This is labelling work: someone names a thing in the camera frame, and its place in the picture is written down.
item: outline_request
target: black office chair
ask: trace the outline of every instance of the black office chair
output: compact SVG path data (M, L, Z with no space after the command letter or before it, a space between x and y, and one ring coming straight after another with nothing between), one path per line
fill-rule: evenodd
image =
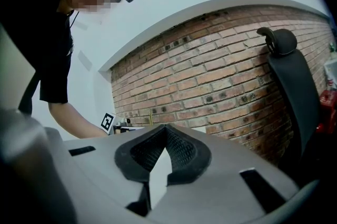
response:
M318 159L323 135L315 135L322 122L319 94L306 60L296 48L297 39L290 30L272 31L262 27L257 33L266 37L270 70L285 101L294 131L279 168L303 185L320 176Z

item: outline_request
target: person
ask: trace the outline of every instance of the person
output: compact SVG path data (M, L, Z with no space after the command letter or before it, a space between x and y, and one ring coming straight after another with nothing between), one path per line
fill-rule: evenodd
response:
M19 105L21 112L32 114L32 97L40 82L40 100L48 102L49 112L62 128L78 138L106 136L68 102L73 51L70 16L75 10L97 11L120 1L1 0L2 24L36 71Z

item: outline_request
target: brick wall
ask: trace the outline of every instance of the brick wall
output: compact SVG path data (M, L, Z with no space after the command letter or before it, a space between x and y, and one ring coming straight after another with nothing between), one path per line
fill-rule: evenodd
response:
M178 25L112 67L116 113L134 126L153 122L206 126L277 163L292 137L289 116L266 63L259 27L286 28L298 39L319 92L333 36L327 21L299 9L245 6Z

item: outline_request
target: white wall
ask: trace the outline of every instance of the white wall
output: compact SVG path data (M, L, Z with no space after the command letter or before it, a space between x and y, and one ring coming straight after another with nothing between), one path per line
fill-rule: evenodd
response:
M328 13L321 0L135 0L117 4L104 15L80 13L72 28L75 52L68 77L70 103L86 119L99 125L105 112L114 112L107 71L122 57L190 18L247 4L278 4ZM82 61L77 57L80 51ZM38 91L33 105L33 116L43 125L56 127L64 139L72 138L55 123L47 104L38 101Z

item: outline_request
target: chair backrest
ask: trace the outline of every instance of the chair backrest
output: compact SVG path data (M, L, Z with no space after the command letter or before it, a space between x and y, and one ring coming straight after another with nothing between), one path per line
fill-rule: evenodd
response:
M314 80L290 30L263 27L257 33L266 36L271 52L268 63L290 114L294 138L300 139L302 156L320 122L320 100Z

